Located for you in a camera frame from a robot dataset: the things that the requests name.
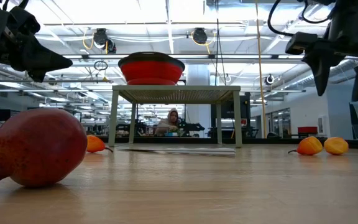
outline woman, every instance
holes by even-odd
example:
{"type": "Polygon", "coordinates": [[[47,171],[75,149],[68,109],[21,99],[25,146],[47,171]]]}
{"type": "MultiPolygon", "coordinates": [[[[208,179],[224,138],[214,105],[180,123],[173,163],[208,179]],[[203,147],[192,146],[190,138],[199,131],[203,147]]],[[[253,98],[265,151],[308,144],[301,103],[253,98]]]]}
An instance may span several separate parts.
{"type": "Polygon", "coordinates": [[[161,119],[155,134],[157,136],[164,136],[168,131],[176,131],[179,127],[179,117],[178,111],[175,108],[172,108],[168,113],[168,119],[161,119]]]}

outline table leg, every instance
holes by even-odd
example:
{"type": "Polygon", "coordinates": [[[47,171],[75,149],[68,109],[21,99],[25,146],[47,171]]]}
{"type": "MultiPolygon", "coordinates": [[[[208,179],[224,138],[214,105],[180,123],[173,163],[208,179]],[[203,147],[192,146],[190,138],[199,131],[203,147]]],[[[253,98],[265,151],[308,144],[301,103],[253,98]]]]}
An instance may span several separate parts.
{"type": "Polygon", "coordinates": [[[242,147],[242,133],[241,133],[241,109],[240,109],[240,91],[233,92],[234,100],[234,128],[236,130],[236,147],[242,147]]]}
{"type": "Polygon", "coordinates": [[[132,104],[132,114],[131,114],[131,125],[129,127],[129,144],[134,143],[135,138],[135,116],[136,116],[136,103],[132,104]]]}
{"type": "Polygon", "coordinates": [[[109,124],[109,146],[114,147],[116,143],[116,126],[117,126],[117,107],[118,107],[119,90],[112,91],[111,113],[109,124]]]}
{"type": "Polygon", "coordinates": [[[222,144],[222,109],[220,104],[216,105],[216,127],[218,144],[222,144]]]}

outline wooden table surface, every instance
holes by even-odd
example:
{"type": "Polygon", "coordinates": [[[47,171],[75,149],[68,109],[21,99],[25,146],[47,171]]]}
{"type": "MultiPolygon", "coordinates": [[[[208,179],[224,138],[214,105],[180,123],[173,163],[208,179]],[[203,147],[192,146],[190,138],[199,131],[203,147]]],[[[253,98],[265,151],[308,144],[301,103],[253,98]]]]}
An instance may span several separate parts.
{"type": "Polygon", "coordinates": [[[288,155],[294,147],[245,145],[232,158],[87,154],[50,188],[2,180],[0,223],[358,223],[358,150],[288,155]]]}

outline small table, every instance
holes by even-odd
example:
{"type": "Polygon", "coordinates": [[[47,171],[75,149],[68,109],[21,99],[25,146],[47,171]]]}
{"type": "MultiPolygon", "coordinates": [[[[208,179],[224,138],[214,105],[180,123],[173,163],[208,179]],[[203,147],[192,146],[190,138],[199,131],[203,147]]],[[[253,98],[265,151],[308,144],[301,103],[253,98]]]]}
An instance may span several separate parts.
{"type": "Polygon", "coordinates": [[[236,147],[242,147],[239,86],[165,86],[121,85],[112,87],[109,146],[116,142],[118,96],[132,103],[129,144],[134,143],[136,104],[196,104],[216,105],[218,144],[222,144],[222,102],[234,101],[236,147]]]}

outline red bowl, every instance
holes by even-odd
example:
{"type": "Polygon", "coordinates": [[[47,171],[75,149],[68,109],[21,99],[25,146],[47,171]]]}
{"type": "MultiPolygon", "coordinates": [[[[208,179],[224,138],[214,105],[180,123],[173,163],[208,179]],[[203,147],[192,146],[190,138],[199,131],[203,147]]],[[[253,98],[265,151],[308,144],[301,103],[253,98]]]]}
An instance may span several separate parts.
{"type": "Polygon", "coordinates": [[[175,85],[185,64],[158,52],[138,52],[121,59],[118,66],[128,85],[175,85]]]}

